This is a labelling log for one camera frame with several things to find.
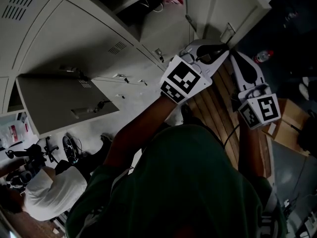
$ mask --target wooden plank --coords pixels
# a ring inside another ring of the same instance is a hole
[[[211,87],[208,87],[207,90],[208,90],[208,92],[213,100],[215,107],[218,110],[218,113],[220,115],[220,118],[222,120],[222,123],[224,125],[224,128],[225,128],[227,134],[230,135],[230,133],[234,129],[234,126],[233,126],[232,120],[230,119],[230,116],[228,114],[228,110],[226,109],[217,88],[212,85]],[[228,142],[231,143],[236,162],[238,163],[239,162],[239,139],[238,139],[236,133],[234,133],[229,138]]]
[[[232,104],[231,104],[231,97],[222,81],[222,78],[219,74],[219,72],[216,72],[213,76],[213,82],[214,84],[216,85],[222,99],[223,99],[223,102],[228,110],[228,114],[232,120],[232,123],[233,123],[233,126],[236,127],[238,124],[239,124],[239,121],[238,121],[238,113],[237,112],[234,112],[233,109],[232,109]]]
[[[231,61],[228,58],[223,62],[223,66],[231,77],[231,75],[234,73],[234,69]]]
[[[214,124],[214,121],[213,121],[213,119],[212,119],[212,117],[211,117],[211,115],[210,115],[210,113],[209,113],[209,111],[208,111],[208,108],[207,108],[207,106],[206,106],[206,104],[205,104],[205,102],[204,102],[204,100],[203,100],[201,94],[200,94],[200,93],[196,94],[196,95],[194,96],[194,100],[195,100],[195,102],[196,102],[198,108],[200,109],[200,111],[201,111],[201,113],[202,113],[202,115],[203,115],[203,118],[204,118],[204,120],[205,120],[205,122],[206,122],[206,125],[207,125],[207,126],[216,134],[216,136],[220,139],[219,132],[218,132],[218,130],[217,130],[217,128],[216,128],[216,125]]]
[[[222,143],[224,144],[228,138],[228,134],[224,128],[224,125],[222,123],[222,120],[220,118],[218,110],[217,110],[216,106],[214,105],[213,100],[212,100],[207,89],[205,89],[201,92],[201,96],[202,96],[202,98],[203,98],[203,100],[204,100],[204,102],[209,110],[209,113],[210,113],[210,115],[215,123],[215,126],[219,132],[220,139],[221,139]],[[234,155],[230,140],[226,144],[225,151],[226,151],[226,153],[227,153],[227,155],[232,163],[232,166],[237,169],[238,165],[237,165],[237,161],[235,159],[235,155]]]
[[[259,141],[261,144],[261,152],[262,152],[263,161],[264,161],[265,177],[267,178],[272,175],[271,160],[270,160],[266,135],[260,130],[259,130]]]
[[[191,109],[191,111],[193,112],[193,115],[195,117],[199,118],[203,122],[203,124],[206,125],[206,122],[205,122],[205,120],[203,118],[203,115],[200,112],[200,110],[199,110],[194,98],[188,99],[187,104],[188,104],[189,108]]]
[[[218,70],[219,74],[220,74],[220,77],[224,83],[224,86],[229,94],[229,97],[230,97],[230,106],[232,107],[232,103],[231,103],[231,97],[233,94],[235,94],[235,86],[233,84],[233,81],[228,73],[228,71],[226,70],[226,68],[224,66],[221,66]],[[239,124],[239,120],[238,120],[238,113],[237,112],[233,112],[232,114],[233,116],[233,124],[234,126],[237,126]],[[238,136],[238,138],[240,137],[240,128],[237,128],[236,129],[236,134]]]
[[[220,77],[229,93],[229,95],[231,96],[232,94],[235,93],[235,88],[232,82],[232,79],[228,73],[228,71],[226,70],[226,68],[222,65],[220,66],[220,68],[218,69],[218,72],[220,74]]]

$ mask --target black cable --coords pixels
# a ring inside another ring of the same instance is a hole
[[[225,143],[224,143],[224,145],[223,145],[223,148],[226,147],[226,144],[227,144],[229,138],[233,135],[233,133],[236,131],[236,129],[237,129],[239,126],[240,126],[240,125],[238,124],[238,125],[233,129],[233,131],[230,133],[230,135],[228,136],[227,140],[225,141]]]
[[[304,167],[305,167],[305,164],[306,164],[306,160],[307,160],[307,157],[305,157],[305,161],[304,161],[304,163],[303,163],[302,169],[301,169],[301,171],[300,171],[300,173],[299,173],[299,175],[298,175],[298,179],[297,179],[296,184],[295,184],[295,187],[294,187],[294,189],[293,189],[293,191],[292,191],[291,198],[294,196],[294,193],[295,193],[295,190],[296,190],[296,188],[297,188],[299,179],[300,179],[301,176],[302,176],[302,172],[303,172],[303,170],[304,170]]]

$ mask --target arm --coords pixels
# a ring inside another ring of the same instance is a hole
[[[45,171],[45,173],[52,179],[55,179],[55,169],[50,168],[50,167],[42,167],[43,171]]]
[[[115,136],[104,165],[128,168],[134,154],[154,135],[177,105],[166,96],[159,97]]]
[[[250,130],[239,116],[240,122],[240,153],[239,172],[248,180],[264,175],[264,167],[260,153],[259,132],[257,129]]]

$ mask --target cardboard box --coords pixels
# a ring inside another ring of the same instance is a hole
[[[278,104],[281,119],[263,127],[262,131],[275,142],[308,156],[309,151],[304,151],[297,143],[299,132],[291,126],[303,129],[309,115],[288,99],[278,99]]]

